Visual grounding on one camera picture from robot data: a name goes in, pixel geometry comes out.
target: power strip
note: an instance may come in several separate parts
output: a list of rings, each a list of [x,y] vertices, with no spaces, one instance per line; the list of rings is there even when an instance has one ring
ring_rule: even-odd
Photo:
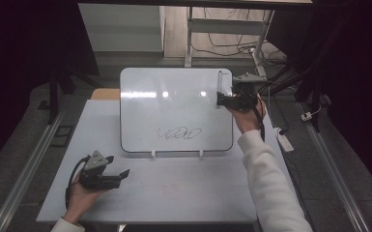
[[[274,128],[273,131],[275,132],[276,139],[279,145],[281,145],[282,150],[284,150],[285,153],[294,152],[294,147],[289,142],[287,136],[285,136],[285,134],[279,134],[281,128]]]

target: white wall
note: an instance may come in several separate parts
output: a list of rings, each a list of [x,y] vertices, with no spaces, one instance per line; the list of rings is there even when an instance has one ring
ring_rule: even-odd
[[[79,4],[94,51],[162,51],[159,6]]]

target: handwritten marking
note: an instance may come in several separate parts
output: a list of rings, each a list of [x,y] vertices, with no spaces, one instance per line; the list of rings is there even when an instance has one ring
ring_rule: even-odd
[[[191,139],[203,131],[201,129],[188,130],[188,128],[186,127],[178,127],[175,129],[167,130],[166,133],[161,134],[160,130],[161,129],[158,129],[157,131],[158,137],[165,137],[165,139],[169,139],[169,138]]]

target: gray carpet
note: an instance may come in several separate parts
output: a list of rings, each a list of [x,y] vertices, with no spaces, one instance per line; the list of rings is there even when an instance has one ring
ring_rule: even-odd
[[[105,87],[115,88],[119,87],[118,76],[123,68],[181,67],[183,62],[181,59],[167,60],[153,56],[98,55],[101,77],[96,78],[96,81]],[[246,72],[253,73],[250,60],[194,59],[193,67],[228,68],[234,75]],[[267,67],[267,72],[269,75],[273,75],[280,68],[280,66]],[[93,87],[77,78],[74,78],[73,81],[76,91],[71,96],[70,107],[60,124],[57,135],[51,140],[51,146],[47,149],[8,231],[49,231],[49,226],[36,223],[35,220],[66,152],[70,138],[64,134],[74,130],[84,104],[94,90]],[[300,203],[315,231],[355,231],[310,138],[306,124],[300,120],[301,112],[297,103],[293,101],[293,93],[294,90],[287,89],[276,96],[276,99],[289,123],[290,129],[286,135],[295,148],[293,153],[285,154],[284,157],[298,187]],[[41,101],[48,101],[47,85],[40,86],[31,93],[30,105],[23,119],[0,153],[0,207],[46,127],[48,111],[38,110]],[[282,114],[273,99],[271,99],[271,116],[276,126],[286,127]],[[320,125],[321,135],[326,140],[337,165],[340,167],[343,178],[349,185],[372,231],[372,177],[358,155],[330,123],[325,107],[320,113]]]

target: person's left hand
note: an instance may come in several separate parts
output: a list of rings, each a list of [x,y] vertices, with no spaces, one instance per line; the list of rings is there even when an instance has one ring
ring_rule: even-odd
[[[80,218],[95,204],[96,199],[107,190],[90,190],[85,189],[79,183],[80,172],[74,177],[71,186],[71,197],[69,207],[63,216],[63,219],[77,224]]]

